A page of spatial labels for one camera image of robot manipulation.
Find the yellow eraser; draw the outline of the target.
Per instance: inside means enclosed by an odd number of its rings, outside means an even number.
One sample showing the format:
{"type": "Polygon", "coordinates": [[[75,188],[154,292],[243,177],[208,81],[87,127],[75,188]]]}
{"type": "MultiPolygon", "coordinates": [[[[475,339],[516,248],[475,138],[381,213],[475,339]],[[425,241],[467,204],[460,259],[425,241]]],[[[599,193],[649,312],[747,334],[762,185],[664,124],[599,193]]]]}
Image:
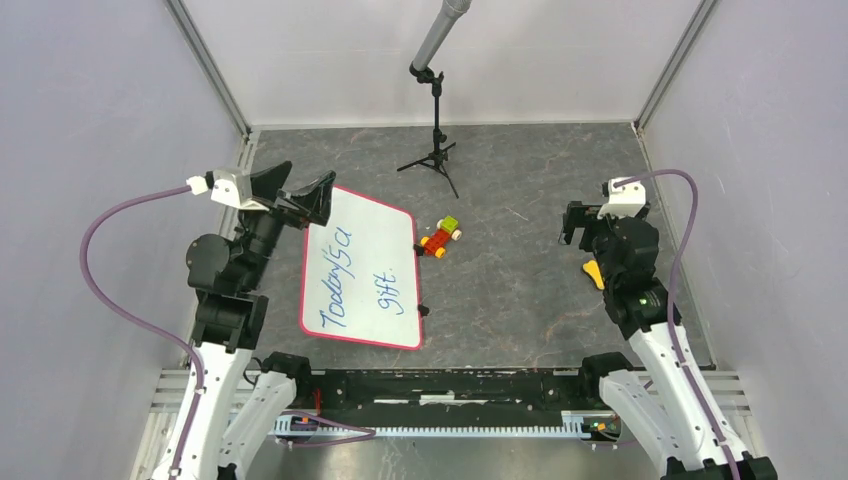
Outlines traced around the yellow eraser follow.
{"type": "Polygon", "coordinates": [[[600,266],[596,260],[589,260],[582,265],[582,271],[592,280],[596,289],[603,291],[605,283],[602,278],[600,266]]]}

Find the pink framed whiteboard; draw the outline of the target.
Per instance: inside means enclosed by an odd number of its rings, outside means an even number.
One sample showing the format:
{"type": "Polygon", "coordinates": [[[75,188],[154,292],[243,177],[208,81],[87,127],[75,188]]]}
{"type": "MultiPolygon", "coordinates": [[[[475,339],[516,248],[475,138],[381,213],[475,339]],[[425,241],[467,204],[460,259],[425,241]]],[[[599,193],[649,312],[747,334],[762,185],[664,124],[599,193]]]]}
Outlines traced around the pink framed whiteboard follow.
{"type": "Polygon", "coordinates": [[[304,235],[299,324],[308,335],[418,350],[416,224],[406,210],[336,187],[326,225],[304,235]]]}

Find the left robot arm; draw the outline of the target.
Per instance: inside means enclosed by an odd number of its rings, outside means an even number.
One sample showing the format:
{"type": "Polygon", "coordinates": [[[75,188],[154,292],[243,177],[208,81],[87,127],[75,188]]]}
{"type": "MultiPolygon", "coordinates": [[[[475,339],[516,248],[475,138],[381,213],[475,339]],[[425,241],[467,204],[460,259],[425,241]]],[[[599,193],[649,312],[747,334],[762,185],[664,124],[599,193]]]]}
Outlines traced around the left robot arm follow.
{"type": "Polygon", "coordinates": [[[187,283],[198,301],[190,379],[155,479],[245,478],[279,414],[313,397],[308,360],[275,352],[261,361],[245,405],[231,412],[268,310],[257,288],[281,233],[324,226],[331,213],[335,172],[287,191],[291,170],[285,161],[257,173],[217,169],[186,181],[192,194],[235,209],[237,225],[232,238],[205,234],[186,252],[187,283]]]}

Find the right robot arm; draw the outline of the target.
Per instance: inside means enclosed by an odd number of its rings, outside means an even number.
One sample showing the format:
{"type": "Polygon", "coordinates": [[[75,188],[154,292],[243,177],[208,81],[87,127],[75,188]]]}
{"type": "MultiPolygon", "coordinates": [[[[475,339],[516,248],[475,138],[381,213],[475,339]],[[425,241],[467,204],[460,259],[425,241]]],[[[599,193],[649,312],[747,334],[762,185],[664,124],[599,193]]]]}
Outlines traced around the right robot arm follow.
{"type": "Polygon", "coordinates": [[[656,276],[659,232],[641,209],[615,219],[598,205],[568,204],[561,241],[583,231],[604,285],[605,310],[637,354],[658,394],[651,399],[619,352],[587,357],[577,392],[591,408],[609,406],[632,432],[662,479],[775,479],[722,413],[695,362],[676,305],[656,276]]]}

